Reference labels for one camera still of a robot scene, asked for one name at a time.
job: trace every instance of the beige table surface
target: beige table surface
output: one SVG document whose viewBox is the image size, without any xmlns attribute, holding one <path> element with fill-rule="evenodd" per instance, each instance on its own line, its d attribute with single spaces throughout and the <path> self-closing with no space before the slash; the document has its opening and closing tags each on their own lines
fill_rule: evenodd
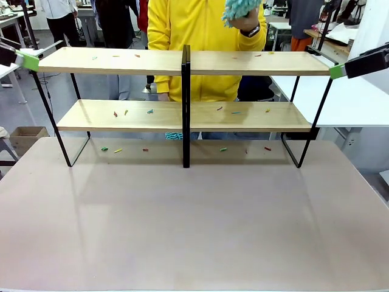
<svg viewBox="0 0 389 292">
<path fill-rule="evenodd" d="M 301 169 L 279 141 L 191 153 L 184 170 L 179 141 L 93 139 L 70 169 L 40 139 L 0 181 L 0 287 L 389 288 L 389 210 L 334 144 Z"/>
</svg>

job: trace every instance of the red clothing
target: red clothing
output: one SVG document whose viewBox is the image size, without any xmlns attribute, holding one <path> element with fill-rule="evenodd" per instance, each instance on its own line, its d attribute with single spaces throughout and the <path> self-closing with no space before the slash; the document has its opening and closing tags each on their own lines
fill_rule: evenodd
<svg viewBox="0 0 389 292">
<path fill-rule="evenodd" d="M 293 52 L 303 52 L 306 46 L 312 44 L 313 38 L 305 38 L 303 40 L 299 40 L 297 38 L 292 37 L 291 42 L 291 51 Z"/>
<path fill-rule="evenodd" d="M 147 6 L 148 0 L 137 0 L 139 1 L 139 17 L 137 19 L 138 27 L 141 31 L 147 33 L 148 27 L 148 16 L 147 16 Z"/>
</svg>

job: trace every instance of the shelf board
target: shelf board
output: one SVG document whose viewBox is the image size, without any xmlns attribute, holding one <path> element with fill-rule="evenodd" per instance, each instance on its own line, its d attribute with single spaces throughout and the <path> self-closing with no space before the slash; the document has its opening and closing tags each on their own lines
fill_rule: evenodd
<svg viewBox="0 0 389 292">
<path fill-rule="evenodd" d="M 290 102 L 193 102 L 191 131 L 307 132 L 311 129 Z"/>
<path fill-rule="evenodd" d="M 197 51 L 190 66 L 192 75 L 329 75 L 329 67 L 307 52 Z"/>
<path fill-rule="evenodd" d="M 181 76 L 181 59 L 179 50 L 63 47 L 40 61 L 39 72 Z"/>
<path fill-rule="evenodd" d="M 181 132 L 177 102 L 78 100 L 58 122 L 61 131 Z M 194 102 L 191 131 L 307 132 L 311 125 L 289 102 Z"/>
<path fill-rule="evenodd" d="M 180 76 L 181 61 L 178 50 L 63 47 L 41 60 L 39 71 Z M 329 68 L 307 52 L 194 51 L 191 74 L 314 76 L 329 75 Z"/>
<path fill-rule="evenodd" d="M 177 102 L 83 99 L 57 126 L 60 131 L 181 132 L 181 112 Z"/>
</svg>

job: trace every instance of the white table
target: white table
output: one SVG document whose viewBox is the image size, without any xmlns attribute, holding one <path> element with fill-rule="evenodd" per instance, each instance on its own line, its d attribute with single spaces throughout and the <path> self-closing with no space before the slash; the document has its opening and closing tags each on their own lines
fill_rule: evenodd
<svg viewBox="0 0 389 292">
<path fill-rule="evenodd" d="M 46 52 L 47 50 L 51 49 L 52 47 L 54 47 L 56 44 L 59 44 L 60 42 L 62 42 L 62 41 L 57 41 L 55 44 L 52 44 L 48 47 L 45 47 L 44 49 L 33 50 L 33 49 L 28 49 L 28 48 L 22 48 L 21 51 L 37 57 L 37 56 L 43 54 L 44 52 Z M 5 77 L 6 75 L 8 75 L 10 77 L 12 87 L 16 90 L 16 98 L 18 99 L 18 102 L 20 104 L 25 104 L 25 103 L 27 103 L 27 101 L 24 98 L 22 89 L 20 88 L 18 80 L 16 79 L 16 76 L 14 73 L 14 71 L 18 68 L 19 68 L 19 66 L 16 64 L 13 64 L 13 63 L 9 67 L 4 66 L 4 65 L 0 65 L 0 79 Z"/>
<path fill-rule="evenodd" d="M 18 34 L 18 38 L 19 38 L 19 42 L 20 42 L 20 45 L 22 47 L 25 47 L 24 45 L 24 40 L 23 40 L 23 36 L 22 36 L 22 33 L 20 31 L 20 26 L 19 26 L 19 23 L 18 23 L 18 18 L 19 17 L 24 17 L 24 13 L 23 12 L 18 12 L 18 13 L 14 13 L 12 12 L 9 8 L 5 10 L 5 12 L 2 14 L 2 15 L 8 15 L 8 14 L 16 14 L 16 16 L 14 17 L 11 17 L 9 19 L 6 19 L 6 20 L 2 20 L 0 21 L 0 36 L 3 37 L 3 34 L 2 34 L 2 28 L 3 27 L 6 27 L 6 26 L 11 26 L 11 25 L 14 25 L 15 28 L 16 28 L 16 32 Z"/>
<path fill-rule="evenodd" d="M 319 57 L 326 64 L 332 64 Z M 296 77 L 272 76 L 284 96 L 292 97 Z M 300 77 L 294 104 L 313 123 L 329 77 Z M 389 127 L 389 96 L 362 77 L 335 79 L 328 93 L 317 126 L 352 128 L 343 147 L 353 142 L 363 127 Z"/>
<path fill-rule="evenodd" d="M 275 35 L 274 35 L 274 44 L 272 51 L 275 51 L 275 45 L 277 44 L 277 38 L 278 38 L 278 31 L 279 30 L 291 30 L 292 27 L 289 25 L 289 23 L 269 23 L 269 26 L 272 26 L 275 28 Z"/>
</svg>

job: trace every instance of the jeans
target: jeans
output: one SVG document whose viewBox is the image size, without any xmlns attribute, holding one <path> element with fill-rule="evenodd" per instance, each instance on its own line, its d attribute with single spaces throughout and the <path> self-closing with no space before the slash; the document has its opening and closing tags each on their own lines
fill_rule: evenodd
<svg viewBox="0 0 389 292">
<path fill-rule="evenodd" d="M 111 100 L 128 100 L 131 75 L 108 75 L 108 91 Z"/>
<path fill-rule="evenodd" d="M 227 132 L 201 132 L 201 137 L 203 140 L 226 140 Z M 197 140 L 199 138 L 200 132 L 190 133 L 191 140 Z"/>
</svg>

